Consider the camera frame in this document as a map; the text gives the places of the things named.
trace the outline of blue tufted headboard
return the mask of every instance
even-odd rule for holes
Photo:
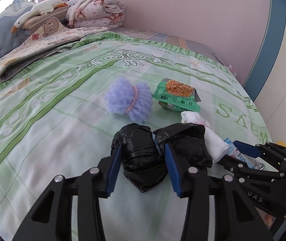
[[[15,21],[25,12],[31,10],[33,2],[26,0],[14,0],[0,14],[0,58],[21,45],[30,35],[29,30],[18,29],[11,33]]]

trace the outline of folded blanket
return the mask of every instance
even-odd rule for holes
[[[76,4],[67,11],[65,20]],[[81,12],[75,13],[74,27],[107,27],[109,30],[121,27],[125,18],[125,5],[119,0],[96,0],[90,2]]]
[[[29,64],[51,55],[64,44],[78,41],[83,36],[104,32],[105,27],[68,29],[56,17],[48,19],[22,45],[0,58],[0,83],[8,81]]]

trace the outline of white stuffed goose toy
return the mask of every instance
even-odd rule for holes
[[[14,33],[19,27],[21,27],[29,18],[36,15],[48,14],[54,11],[64,0],[45,0],[32,7],[29,12],[24,13],[17,19],[11,30]]]

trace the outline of plastic wrapper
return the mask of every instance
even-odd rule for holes
[[[197,102],[201,99],[196,89],[175,80],[163,79],[152,97],[159,100],[159,105],[170,110],[200,112]]]
[[[203,125],[175,123],[162,129],[157,129],[153,133],[163,153],[165,143],[171,143],[175,153],[185,157],[190,166],[205,171],[206,167],[212,167],[212,158],[205,146],[205,127]]]
[[[234,146],[234,144],[232,143],[232,141],[229,138],[227,138],[225,140],[225,142],[230,145],[230,147],[228,148],[227,153],[226,153],[227,155],[245,162],[248,165],[249,168],[258,169],[258,170],[264,170],[264,164],[263,163],[257,162],[255,158],[249,157],[247,155],[243,155]]]
[[[112,152],[122,146],[124,176],[141,192],[163,181],[167,174],[164,154],[158,151],[147,126],[132,123],[122,127],[113,138]]]

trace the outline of goose beak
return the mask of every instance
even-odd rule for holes
[[[17,27],[13,26],[13,28],[11,29],[11,33],[14,33],[17,30]]]

